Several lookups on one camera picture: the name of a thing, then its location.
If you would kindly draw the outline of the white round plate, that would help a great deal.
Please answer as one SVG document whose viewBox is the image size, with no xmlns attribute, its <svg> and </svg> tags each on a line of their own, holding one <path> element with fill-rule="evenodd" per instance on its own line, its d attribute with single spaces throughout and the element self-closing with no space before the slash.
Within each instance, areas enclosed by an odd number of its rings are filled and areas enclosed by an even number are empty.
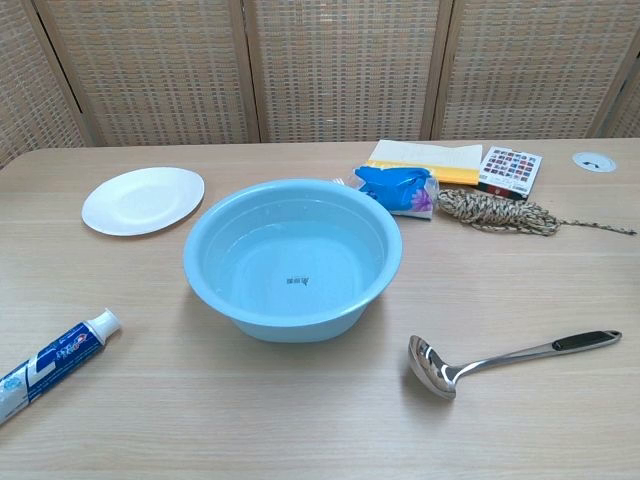
<svg viewBox="0 0 640 480">
<path fill-rule="evenodd" d="M 101 183 L 84 201 L 83 222 L 106 235 L 137 236 L 169 227 L 201 203 L 205 182 L 177 167 L 129 171 Z"/>
</svg>

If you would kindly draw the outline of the woven rattan folding screen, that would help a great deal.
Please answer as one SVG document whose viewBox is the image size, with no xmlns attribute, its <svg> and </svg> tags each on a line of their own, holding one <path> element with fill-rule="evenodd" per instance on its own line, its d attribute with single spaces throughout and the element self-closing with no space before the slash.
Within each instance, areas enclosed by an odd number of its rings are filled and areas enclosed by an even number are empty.
<svg viewBox="0 0 640 480">
<path fill-rule="evenodd" d="M 640 0 L 0 0 L 44 148 L 640 136 Z"/>
</svg>

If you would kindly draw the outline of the blue white toothpaste tube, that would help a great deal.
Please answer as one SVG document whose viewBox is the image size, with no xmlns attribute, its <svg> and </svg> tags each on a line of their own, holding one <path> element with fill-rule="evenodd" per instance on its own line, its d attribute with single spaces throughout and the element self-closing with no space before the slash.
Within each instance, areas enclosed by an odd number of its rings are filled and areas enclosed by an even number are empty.
<svg viewBox="0 0 640 480">
<path fill-rule="evenodd" d="M 106 309 L 94 319 L 73 326 L 2 377 L 0 425 L 101 351 L 120 328 L 120 320 Z"/>
</svg>

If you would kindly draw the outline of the box with colourful squares print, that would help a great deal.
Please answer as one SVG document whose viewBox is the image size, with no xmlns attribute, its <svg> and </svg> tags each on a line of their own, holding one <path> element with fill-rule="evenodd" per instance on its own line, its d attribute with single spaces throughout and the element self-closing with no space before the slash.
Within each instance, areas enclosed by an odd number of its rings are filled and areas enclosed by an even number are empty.
<svg viewBox="0 0 640 480">
<path fill-rule="evenodd" d="M 516 201 L 527 201 L 543 157 L 506 147 L 491 146 L 481 161 L 480 191 Z"/>
</svg>

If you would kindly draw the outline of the light blue plastic basin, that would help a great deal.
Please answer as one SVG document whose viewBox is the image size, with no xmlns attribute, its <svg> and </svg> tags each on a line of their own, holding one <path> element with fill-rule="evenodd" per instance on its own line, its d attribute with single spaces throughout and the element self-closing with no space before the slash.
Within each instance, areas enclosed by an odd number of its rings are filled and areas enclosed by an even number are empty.
<svg viewBox="0 0 640 480">
<path fill-rule="evenodd" d="M 317 179 L 270 181 L 213 205 L 183 250 L 197 297 L 253 338 L 325 341 L 392 282 L 403 241 L 378 202 Z"/>
</svg>

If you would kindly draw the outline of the blue floral tissue pack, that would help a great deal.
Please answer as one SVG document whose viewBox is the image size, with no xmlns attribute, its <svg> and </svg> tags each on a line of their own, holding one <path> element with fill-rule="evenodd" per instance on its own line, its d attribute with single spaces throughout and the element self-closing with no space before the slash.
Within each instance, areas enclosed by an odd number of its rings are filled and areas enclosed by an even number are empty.
<svg viewBox="0 0 640 480">
<path fill-rule="evenodd" d="M 428 169 L 363 165 L 356 168 L 353 175 L 354 187 L 376 200 L 392 215 L 432 219 L 439 183 Z"/>
</svg>

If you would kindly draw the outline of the yellow white paper pad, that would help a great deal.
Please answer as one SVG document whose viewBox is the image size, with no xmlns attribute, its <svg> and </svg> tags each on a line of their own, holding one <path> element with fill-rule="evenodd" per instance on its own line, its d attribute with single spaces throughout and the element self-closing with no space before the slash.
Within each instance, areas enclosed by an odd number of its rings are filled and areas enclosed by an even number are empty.
<svg viewBox="0 0 640 480">
<path fill-rule="evenodd" d="M 379 140 L 366 165 L 376 168 L 423 168 L 429 170 L 440 183 L 474 186 L 479 181 L 482 154 L 481 144 L 444 147 Z"/>
</svg>

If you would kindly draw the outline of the metal ladle with black handle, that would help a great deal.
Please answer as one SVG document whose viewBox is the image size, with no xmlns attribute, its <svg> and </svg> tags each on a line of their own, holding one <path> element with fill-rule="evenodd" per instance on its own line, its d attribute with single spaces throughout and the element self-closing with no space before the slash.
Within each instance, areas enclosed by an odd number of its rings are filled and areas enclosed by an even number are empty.
<svg viewBox="0 0 640 480">
<path fill-rule="evenodd" d="M 587 351 L 612 345 L 622 339 L 618 330 L 596 330 L 575 334 L 542 345 L 500 356 L 453 366 L 445 362 L 423 338 L 412 335 L 408 344 L 409 365 L 420 382 L 435 395 L 453 400 L 459 380 L 489 368 Z"/>
</svg>

